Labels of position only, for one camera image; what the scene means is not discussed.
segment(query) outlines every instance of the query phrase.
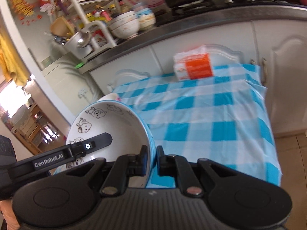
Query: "white bowl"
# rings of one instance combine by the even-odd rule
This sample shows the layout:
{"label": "white bowl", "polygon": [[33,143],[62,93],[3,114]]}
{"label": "white bowl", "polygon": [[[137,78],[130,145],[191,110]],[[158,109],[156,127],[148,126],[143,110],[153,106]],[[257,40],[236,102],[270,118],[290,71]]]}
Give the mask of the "white bowl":
{"label": "white bowl", "polygon": [[111,33],[120,39],[129,39],[138,34],[140,29],[140,23],[138,18],[128,21],[125,24],[120,25],[119,27],[111,30]]}
{"label": "white bowl", "polygon": [[121,155],[138,154],[142,145],[146,145],[146,176],[132,177],[129,182],[130,187],[145,187],[156,148],[148,126],[127,105],[114,100],[104,100],[88,106],[72,124],[66,144],[80,142],[104,132],[111,134],[111,145],[68,163],[66,167],[69,169],[98,157],[104,157],[108,162],[116,161]]}
{"label": "white bowl", "polygon": [[153,13],[149,15],[142,15],[139,17],[140,22],[140,30],[147,30],[153,27],[153,25],[156,23],[156,17]]}
{"label": "white bowl", "polygon": [[109,23],[114,23],[114,22],[117,22],[117,21],[119,21],[119,20],[121,20],[121,19],[123,19],[123,18],[125,18],[125,17],[127,17],[127,16],[131,16],[131,15],[135,15],[136,13],[132,10],[132,11],[129,11],[129,12],[126,12],[126,13],[123,13],[123,14],[121,14],[121,15],[119,15],[119,16],[117,16],[117,17],[115,17],[113,20],[111,20],[111,21],[109,21]]}
{"label": "white bowl", "polygon": [[132,20],[136,19],[137,17],[138,16],[136,14],[134,14],[134,15],[129,15],[129,16],[125,17],[125,18],[122,18],[122,19],[120,19],[118,21],[112,22],[112,23],[109,24],[109,29],[110,30],[114,30],[117,27],[119,27],[119,26],[121,26],[121,25],[123,25],[123,24],[125,24],[125,23],[127,23],[129,21],[132,21]]}

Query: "stainless steel countertop edge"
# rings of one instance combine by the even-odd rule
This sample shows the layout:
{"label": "stainless steel countertop edge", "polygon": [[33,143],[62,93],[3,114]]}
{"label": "stainless steel countertop edge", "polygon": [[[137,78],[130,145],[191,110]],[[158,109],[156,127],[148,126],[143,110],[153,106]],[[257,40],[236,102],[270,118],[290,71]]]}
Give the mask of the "stainless steel countertop edge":
{"label": "stainless steel countertop edge", "polygon": [[255,20],[298,20],[307,21],[307,7],[295,5],[254,5],[231,7],[187,17],[160,27],[154,27],[120,45],[98,54],[79,68],[81,74],[95,70],[113,60],[147,47],[156,42],[200,30],[235,22]]}

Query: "cabinet handle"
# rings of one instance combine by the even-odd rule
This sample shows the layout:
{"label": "cabinet handle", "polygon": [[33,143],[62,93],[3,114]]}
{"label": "cabinet handle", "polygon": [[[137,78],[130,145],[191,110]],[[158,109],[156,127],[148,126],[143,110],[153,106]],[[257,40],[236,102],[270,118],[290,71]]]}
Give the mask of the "cabinet handle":
{"label": "cabinet handle", "polygon": [[262,85],[266,86],[267,84],[267,77],[268,77],[268,67],[267,67],[267,60],[265,58],[262,58],[261,61],[262,64]]}

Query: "blue checkered tablecloth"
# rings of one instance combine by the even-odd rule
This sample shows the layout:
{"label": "blue checkered tablecloth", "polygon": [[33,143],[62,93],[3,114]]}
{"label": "blue checkered tablecloth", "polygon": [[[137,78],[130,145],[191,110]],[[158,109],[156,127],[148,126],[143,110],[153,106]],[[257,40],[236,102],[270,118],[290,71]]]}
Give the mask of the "blue checkered tablecloth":
{"label": "blue checkered tablecloth", "polygon": [[[260,67],[213,68],[214,77],[150,77],[114,89],[148,124],[156,146],[190,162],[208,158],[279,185],[281,169],[264,103]],[[154,168],[147,187],[174,187]]]}

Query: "floor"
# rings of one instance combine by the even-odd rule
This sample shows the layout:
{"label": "floor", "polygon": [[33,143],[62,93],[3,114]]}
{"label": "floor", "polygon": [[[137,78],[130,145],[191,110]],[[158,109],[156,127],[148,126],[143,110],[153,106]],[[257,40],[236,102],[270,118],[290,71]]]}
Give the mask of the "floor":
{"label": "floor", "polygon": [[275,139],[283,177],[281,187],[292,198],[288,230],[307,230],[307,137],[305,134]]}

